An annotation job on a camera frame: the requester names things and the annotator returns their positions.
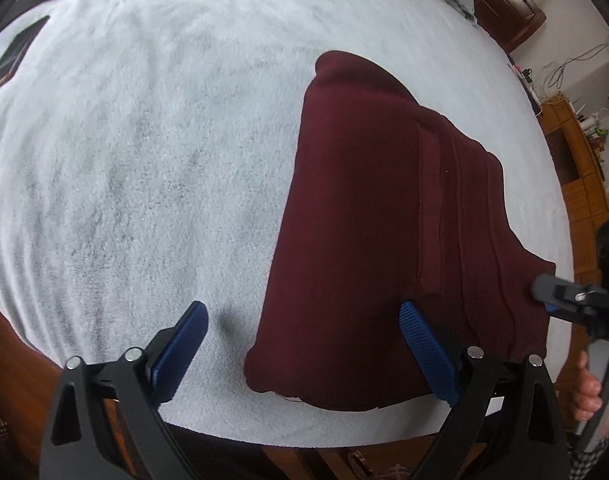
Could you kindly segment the checkered sleeve forearm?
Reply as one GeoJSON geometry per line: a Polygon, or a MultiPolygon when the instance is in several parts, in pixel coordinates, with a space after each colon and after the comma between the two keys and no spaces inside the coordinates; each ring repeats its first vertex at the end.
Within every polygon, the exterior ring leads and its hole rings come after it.
{"type": "Polygon", "coordinates": [[[568,445],[570,457],[569,480],[592,479],[597,472],[597,466],[609,447],[609,434],[601,439],[592,451],[574,450],[568,445]]]}

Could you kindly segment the right hand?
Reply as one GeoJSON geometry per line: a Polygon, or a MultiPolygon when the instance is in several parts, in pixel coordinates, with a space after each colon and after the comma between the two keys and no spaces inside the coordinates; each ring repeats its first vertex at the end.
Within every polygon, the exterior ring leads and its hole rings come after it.
{"type": "MultiPolygon", "coordinates": [[[[589,422],[602,406],[602,384],[588,370],[589,356],[585,350],[579,354],[577,378],[571,392],[571,414],[576,422],[589,422]]],[[[601,426],[602,436],[609,435],[609,414],[601,426]]]]}

